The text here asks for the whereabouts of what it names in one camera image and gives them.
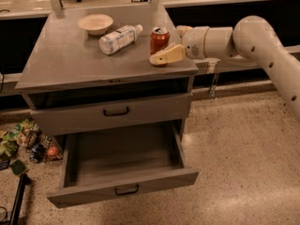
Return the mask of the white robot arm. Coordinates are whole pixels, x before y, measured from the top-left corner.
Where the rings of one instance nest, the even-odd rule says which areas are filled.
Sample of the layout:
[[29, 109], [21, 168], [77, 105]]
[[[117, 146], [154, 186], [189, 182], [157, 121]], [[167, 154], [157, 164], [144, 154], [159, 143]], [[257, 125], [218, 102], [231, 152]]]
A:
[[264, 18], [247, 16], [234, 27], [176, 27], [181, 37], [152, 54], [149, 61], [163, 66], [184, 58], [215, 58], [229, 63], [257, 65], [268, 75], [296, 118], [300, 119], [300, 61], [280, 42]]

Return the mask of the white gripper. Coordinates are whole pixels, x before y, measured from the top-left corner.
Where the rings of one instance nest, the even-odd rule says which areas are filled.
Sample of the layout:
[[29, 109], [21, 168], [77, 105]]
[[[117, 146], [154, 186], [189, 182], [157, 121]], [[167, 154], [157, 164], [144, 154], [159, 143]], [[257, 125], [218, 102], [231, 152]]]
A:
[[163, 50], [152, 54], [149, 62], [160, 67], [181, 61], [186, 55], [190, 59], [205, 59], [204, 43], [208, 30], [208, 26], [192, 28], [187, 25], [177, 25], [176, 31], [182, 37], [182, 45], [171, 43]]

